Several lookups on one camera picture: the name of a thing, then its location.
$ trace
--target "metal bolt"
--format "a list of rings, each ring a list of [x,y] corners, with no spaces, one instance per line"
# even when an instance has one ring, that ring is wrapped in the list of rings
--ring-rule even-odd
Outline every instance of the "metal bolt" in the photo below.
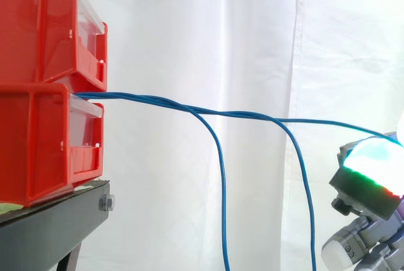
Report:
[[[101,211],[113,211],[115,207],[115,196],[112,194],[103,195],[100,199],[100,210]]]

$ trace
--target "red plastic drawer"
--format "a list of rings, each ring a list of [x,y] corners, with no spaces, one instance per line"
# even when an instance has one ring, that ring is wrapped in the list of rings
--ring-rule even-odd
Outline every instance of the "red plastic drawer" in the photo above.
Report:
[[[87,0],[0,0],[0,81],[106,91],[107,25]]]
[[[0,202],[26,207],[102,175],[104,108],[61,84],[0,85]]]

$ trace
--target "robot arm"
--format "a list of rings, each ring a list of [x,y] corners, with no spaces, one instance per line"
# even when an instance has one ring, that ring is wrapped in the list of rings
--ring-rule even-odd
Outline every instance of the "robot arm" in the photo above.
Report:
[[[338,195],[332,206],[343,215],[359,217],[341,228],[323,246],[321,258],[330,271],[399,271],[404,267],[404,200],[385,188],[358,183],[358,175],[343,168],[343,161],[358,144],[341,147],[340,169],[330,184]]]

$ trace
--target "white fabric backdrop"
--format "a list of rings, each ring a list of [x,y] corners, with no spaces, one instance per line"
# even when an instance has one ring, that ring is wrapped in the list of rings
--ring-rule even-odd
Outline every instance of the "white fabric backdrop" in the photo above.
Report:
[[[333,119],[394,131],[404,107],[404,0],[299,0],[289,117]],[[339,146],[363,133],[291,126],[307,164],[316,214],[318,270],[323,243],[353,218],[331,209],[328,185]],[[291,144],[285,159],[282,270],[311,270],[309,213]]]
[[[395,128],[403,0],[90,2],[109,24],[110,91]],[[117,203],[83,243],[78,271],[223,270],[220,175],[207,130],[175,111],[105,108],[104,177]],[[225,153],[232,270],[310,270],[306,197],[285,135],[270,123],[208,119]],[[363,135],[291,127],[307,162],[324,271],[322,243],[350,221],[330,207],[335,154]]]

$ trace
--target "blue ethernet cable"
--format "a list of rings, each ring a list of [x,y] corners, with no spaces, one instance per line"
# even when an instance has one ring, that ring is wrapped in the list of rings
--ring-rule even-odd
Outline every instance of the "blue ethernet cable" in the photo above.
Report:
[[[244,119],[257,119],[257,120],[264,120],[264,121],[271,121],[281,127],[290,137],[295,149],[296,153],[298,156],[299,164],[300,164],[300,169],[302,173],[302,178],[303,178],[303,183],[304,183],[304,189],[306,192],[306,197],[307,197],[307,203],[309,206],[309,215],[310,215],[310,227],[311,227],[311,242],[310,242],[310,248],[311,248],[311,261],[312,261],[312,271],[316,271],[316,254],[315,254],[315,223],[314,223],[314,207],[312,204],[312,198],[311,198],[311,192],[310,192],[310,187],[309,187],[309,182],[307,178],[307,172],[306,172],[306,167],[304,165],[303,161],[303,156],[302,152],[300,150],[299,144],[297,143],[294,135],[292,132],[283,124],[283,123],[312,123],[312,124],[328,124],[328,125],[333,125],[333,126],[341,126],[344,128],[350,128],[350,129],[355,129],[358,131],[362,131],[365,133],[369,133],[381,138],[385,138],[391,142],[398,143],[396,140],[369,130],[365,129],[359,126],[354,126],[351,124],[346,124],[346,123],[341,123],[338,121],[325,121],[325,120],[319,120],[319,119],[277,119],[273,118],[271,116],[267,116],[265,114],[260,114],[256,112],[247,112],[247,111],[227,111],[227,112],[221,112],[221,111],[214,111],[214,110],[209,110],[209,109],[204,109],[200,107],[194,107],[191,105],[182,105],[180,103],[174,102],[173,100],[165,99],[163,97],[156,97],[156,96],[150,96],[150,95],[135,95],[135,94],[130,94],[130,93],[122,93],[122,92],[106,92],[106,93],[99,93],[99,92],[82,92],[82,93],[76,93],[77,96],[81,97],[82,99],[126,99],[126,100],[132,100],[135,102],[141,102],[144,104],[151,104],[151,105],[156,105],[159,107],[164,107],[164,108],[169,108],[169,109],[175,109],[178,111],[185,111],[185,112],[190,112],[192,115],[196,116],[202,123],[209,129],[210,133],[212,134],[213,138],[215,139],[215,143],[217,144],[218,148],[218,154],[219,154],[219,161],[220,161],[220,172],[222,176],[222,251],[223,251],[223,261],[225,264],[225,269],[226,271],[230,271],[230,265],[229,265],[229,257],[227,254],[227,236],[226,236],[226,184],[225,184],[225,169],[224,169],[224,163],[223,163],[223,153],[222,149],[220,147],[220,142],[217,138],[217,135],[211,128],[211,126],[199,115],[199,114],[210,114],[210,115],[221,115],[221,116],[227,116],[227,117],[237,117],[237,118],[244,118]]]

